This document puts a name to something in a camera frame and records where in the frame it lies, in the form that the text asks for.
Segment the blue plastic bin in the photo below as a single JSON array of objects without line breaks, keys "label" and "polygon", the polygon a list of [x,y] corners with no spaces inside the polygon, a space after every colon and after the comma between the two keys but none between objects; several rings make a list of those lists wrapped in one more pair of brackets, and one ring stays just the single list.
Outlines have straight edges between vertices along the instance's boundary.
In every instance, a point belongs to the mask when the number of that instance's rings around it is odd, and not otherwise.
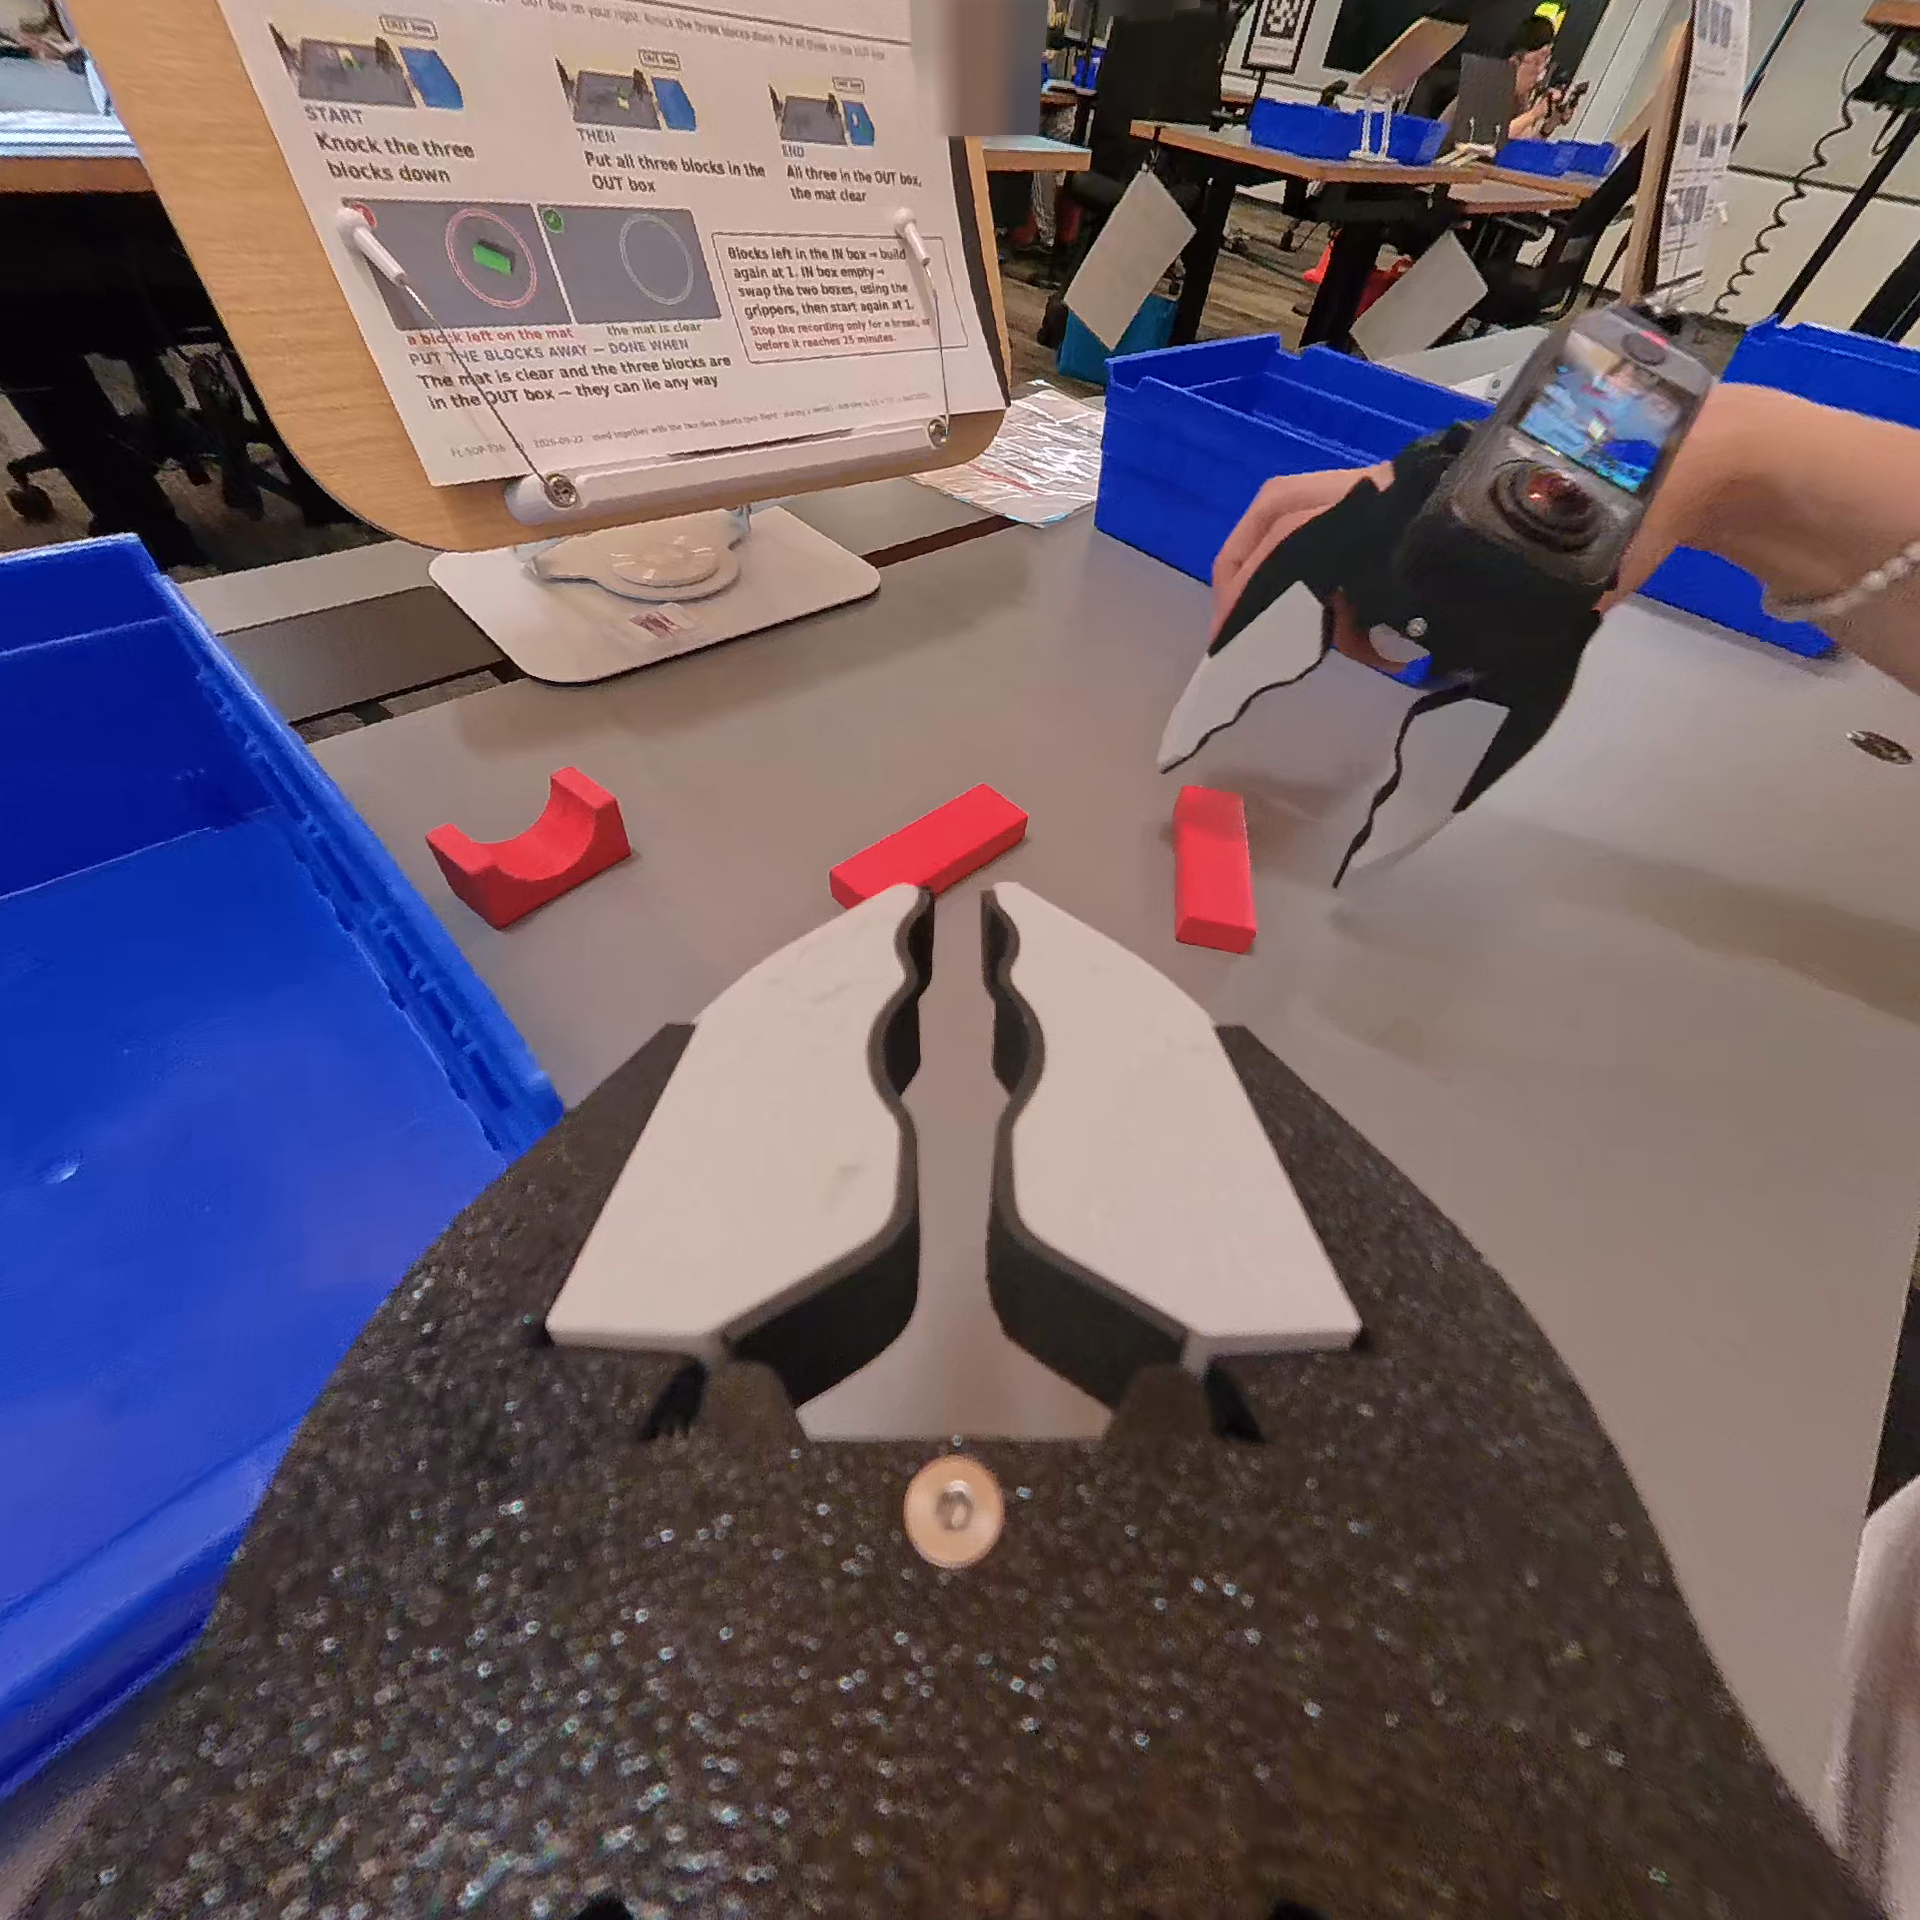
[{"label": "blue plastic bin", "polygon": [[562,1118],[141,542],[2,565],[2,1794],[186,1656],[297,1428]]}]

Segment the background wooden desk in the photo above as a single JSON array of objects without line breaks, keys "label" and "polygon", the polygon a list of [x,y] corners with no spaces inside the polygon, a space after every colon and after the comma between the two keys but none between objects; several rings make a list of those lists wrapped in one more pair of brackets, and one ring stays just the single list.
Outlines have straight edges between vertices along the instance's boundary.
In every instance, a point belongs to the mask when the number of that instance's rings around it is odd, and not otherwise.
[{"label": "background wooden desk", "polygon": [[1575,208],[1597,189],[1584,175],[1529,175],[1487,160],[1403,165],[1395,160],[1325,160],[1257,146],[1242,130],[1211,130],[1160,119],[1137,119],[1132,135],[1154,157],[1165,152],[1202,162],[1202,199],[1183,251],[1183,294],[1168,341],[1193,344],[1204,317],[1216,260],[1237,194],[1253,184],[1282,184],[1291,220],[1331,230],[1328,275],[1304,325],[1304,344],[1354,347],[1362,290],[1377,269],[1381,229],[1419,212],[1492,218],[1507,210]]}]

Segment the red arch block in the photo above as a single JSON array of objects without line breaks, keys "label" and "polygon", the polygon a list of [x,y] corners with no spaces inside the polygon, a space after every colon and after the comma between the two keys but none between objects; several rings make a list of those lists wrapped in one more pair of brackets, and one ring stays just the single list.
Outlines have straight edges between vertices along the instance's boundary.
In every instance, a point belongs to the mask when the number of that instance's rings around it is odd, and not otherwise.
[{"label": "red arch block", "polygon": [[511,927],[634,856],[618,795],[578,767],[548,776],[541,813],[482,844],[447,823],[425,835],[449,890],[492,927]]}]

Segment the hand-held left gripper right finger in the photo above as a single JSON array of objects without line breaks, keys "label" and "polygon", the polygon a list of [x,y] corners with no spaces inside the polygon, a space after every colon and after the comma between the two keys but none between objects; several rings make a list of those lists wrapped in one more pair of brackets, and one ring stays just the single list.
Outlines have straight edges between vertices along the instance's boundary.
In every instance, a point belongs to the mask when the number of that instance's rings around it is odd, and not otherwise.
[{"label": "hand-held left gripper right finger", "polygon": [[1361,1314],[1209,1013],[1019,882],[980,899],[992,1070],[987,1285],[1089,1396],[1161,1365],[1345,1352]]}]

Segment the white stand base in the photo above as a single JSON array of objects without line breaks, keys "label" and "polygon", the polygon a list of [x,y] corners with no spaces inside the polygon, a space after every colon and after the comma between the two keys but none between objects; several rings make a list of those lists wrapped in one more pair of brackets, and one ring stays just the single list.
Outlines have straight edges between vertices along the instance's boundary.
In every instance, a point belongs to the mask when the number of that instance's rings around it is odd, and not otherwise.
[{"label": "white stand base", "polygon": [[589,686],[861,603],[876,565],[783,507],[696,512],[489,550],[428,575],[548,686]]}]

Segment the red plank block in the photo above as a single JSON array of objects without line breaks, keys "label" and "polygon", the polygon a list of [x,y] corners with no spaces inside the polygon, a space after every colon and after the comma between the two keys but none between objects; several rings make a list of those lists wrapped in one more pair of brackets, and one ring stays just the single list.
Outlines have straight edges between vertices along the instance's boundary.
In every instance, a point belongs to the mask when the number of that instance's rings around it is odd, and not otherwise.
[{"label": "red plank block", "polygon": [[1244,956],[1257,942],[1253,850],[1242,795],[1185,783],[1172,808],[1172,935]]},{"label": "red plank block", "polygon": [[831,868],[837,906],[855,907],[897,885],[935,895],[1025,840],[1029,816],[989,783],[935,806]]}]

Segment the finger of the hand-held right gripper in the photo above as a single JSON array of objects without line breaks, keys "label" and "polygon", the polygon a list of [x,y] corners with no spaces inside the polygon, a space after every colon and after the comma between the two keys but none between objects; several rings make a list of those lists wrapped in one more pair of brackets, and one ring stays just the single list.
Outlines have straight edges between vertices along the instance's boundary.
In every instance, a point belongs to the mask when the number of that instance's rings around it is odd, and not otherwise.
[{"label": "finger of the hand-held right gripper", "polygon": [[1413,703],[1400,722],[1385,773],[1335,866],[1332,886],[1383,870],[1423,847],[1457,816],[1492,750],[1508,708]]},{"label": "finger of the hand-held right gripper", "polygon": [[1168,775],[1183,767],[1268,690],[1307,678],[1331,648],[1325,616],[1313,590],[1293,583],[1233,637],[1220,632],[1218,646],[1202,655],[1165,720],[1160,771]]}]

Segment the side instruction board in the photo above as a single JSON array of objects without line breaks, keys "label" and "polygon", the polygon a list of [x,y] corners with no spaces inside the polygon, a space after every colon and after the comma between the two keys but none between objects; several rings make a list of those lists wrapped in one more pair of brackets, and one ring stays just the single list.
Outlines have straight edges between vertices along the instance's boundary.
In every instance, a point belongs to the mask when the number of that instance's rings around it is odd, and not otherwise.
[{"label": "side instruction board", "polygon": [[1618,285],[1679,303],[1713,266],[1745,106],[1749,2],[1665,5],[1632,115],[1616,128],[1640,152]]}]

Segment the blue bin on background desk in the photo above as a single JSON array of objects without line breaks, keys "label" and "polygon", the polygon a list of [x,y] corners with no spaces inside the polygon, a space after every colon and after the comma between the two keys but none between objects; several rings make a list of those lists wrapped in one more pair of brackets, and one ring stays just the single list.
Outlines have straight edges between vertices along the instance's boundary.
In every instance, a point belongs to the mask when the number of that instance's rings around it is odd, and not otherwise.
[{"label": "blue bin on background desk", "polygon": [[[1357,144],[1357,111],[1338,101],[1268,101],[1253,103],[1245,128],[1256,146],[1311,160],[1349,160]],[[1389,151],[1393,165],[1431,165],[1437,160],[1449,130],[1431,119],[1396,110]]]}]

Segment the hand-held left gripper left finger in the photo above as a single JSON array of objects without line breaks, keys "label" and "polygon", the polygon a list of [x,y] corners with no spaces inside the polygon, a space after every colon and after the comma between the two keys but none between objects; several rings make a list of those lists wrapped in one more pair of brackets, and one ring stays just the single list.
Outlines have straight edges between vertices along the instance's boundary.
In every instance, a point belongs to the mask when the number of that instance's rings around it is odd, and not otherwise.
[{"label": "hand-held left gripper left finger", "polygon": [[562,1348],[771,1370],[821,1396],[919,1300],[933,893],[901,882],[700,1013],[545,1327]]}]

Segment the nested blue plastic bins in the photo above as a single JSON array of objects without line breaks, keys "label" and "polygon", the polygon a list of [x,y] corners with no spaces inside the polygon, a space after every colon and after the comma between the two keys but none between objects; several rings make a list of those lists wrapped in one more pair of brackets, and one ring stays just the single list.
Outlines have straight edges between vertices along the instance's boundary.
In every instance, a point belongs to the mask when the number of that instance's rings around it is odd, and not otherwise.
[{"label": "nested blue plastic bins", "polygon": [[[1764,320],[1746,332],[1721,381],[1917,428],[1917,349],[1851,328]],[[1763,583],[1749,572],[1692,546],[1679,546],[1641,594],[1793,655],[1839,654],[1818,627],[1767,612]]]},{"label": "nested blue plastic bins", "polygon": [[1388,464],[1489,399],[1279,336],[1112,362],[1095,528],[1199,583],[1276,475]]}]

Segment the printed instruction sheet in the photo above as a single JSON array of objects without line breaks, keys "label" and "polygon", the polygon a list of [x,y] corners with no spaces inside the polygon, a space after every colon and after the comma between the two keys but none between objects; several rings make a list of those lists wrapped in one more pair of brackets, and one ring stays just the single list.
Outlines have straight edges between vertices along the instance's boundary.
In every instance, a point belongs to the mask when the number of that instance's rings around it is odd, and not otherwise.
[{"label": "printed instruction sheet", "polygon": [[428,485],[1003,408],[913,5],[221,13]]}]

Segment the person's white shirt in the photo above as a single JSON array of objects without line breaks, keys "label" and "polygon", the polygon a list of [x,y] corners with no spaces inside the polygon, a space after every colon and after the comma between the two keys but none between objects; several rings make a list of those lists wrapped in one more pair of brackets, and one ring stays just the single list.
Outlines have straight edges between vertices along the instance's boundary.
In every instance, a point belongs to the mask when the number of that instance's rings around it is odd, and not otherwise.
[{"label": "person's white shirt", "polygon": [[1917,1482],[1863,1524],[1818,1823],[1883,1916],[1917,1916]]}]

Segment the clear plastic document sleeve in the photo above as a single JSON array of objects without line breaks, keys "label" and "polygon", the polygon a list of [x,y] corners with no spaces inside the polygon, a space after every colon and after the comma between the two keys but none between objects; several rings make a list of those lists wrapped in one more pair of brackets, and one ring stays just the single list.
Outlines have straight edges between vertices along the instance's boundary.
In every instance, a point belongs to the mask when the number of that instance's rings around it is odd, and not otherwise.
[{"label": "clear plastic document sleeve", "polygon": [[972,461],[913,479],[989,516],[1052,526],[1097,502],[1104,397],[1032,381],[1012,397],[995,440]]}]

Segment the person's right hand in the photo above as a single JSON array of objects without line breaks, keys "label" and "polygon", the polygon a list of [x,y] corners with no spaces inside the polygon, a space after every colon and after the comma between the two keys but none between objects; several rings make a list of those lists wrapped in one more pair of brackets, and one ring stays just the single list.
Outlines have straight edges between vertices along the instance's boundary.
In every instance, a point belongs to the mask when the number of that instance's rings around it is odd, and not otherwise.
[{"label": "person's right hand", "polygon": [[1418,645],[1442,670],[1572,666],[1602,615],[1640,591],[1679,546],[1743,567],[1779,616],[1794,615],[1777,588],[1786,560],[1786,431],[1811,405],[1781,390],[1714,388],[1597,586],[1554,583],[1540,563],[1466,531],[1440,534],[1437,563],[1423,579],[1409,572],[1401,546],[1410,518],[1466,464],[1466,426],[1416,440],[1389,464],[1279,475],[1216,552],[1207,648],[1289,586],[1307,586],[1328,610],[1331,648],[1361,660],[1375,660],[1377,630],[1410,637],[1419,616],[1427,630]]}]

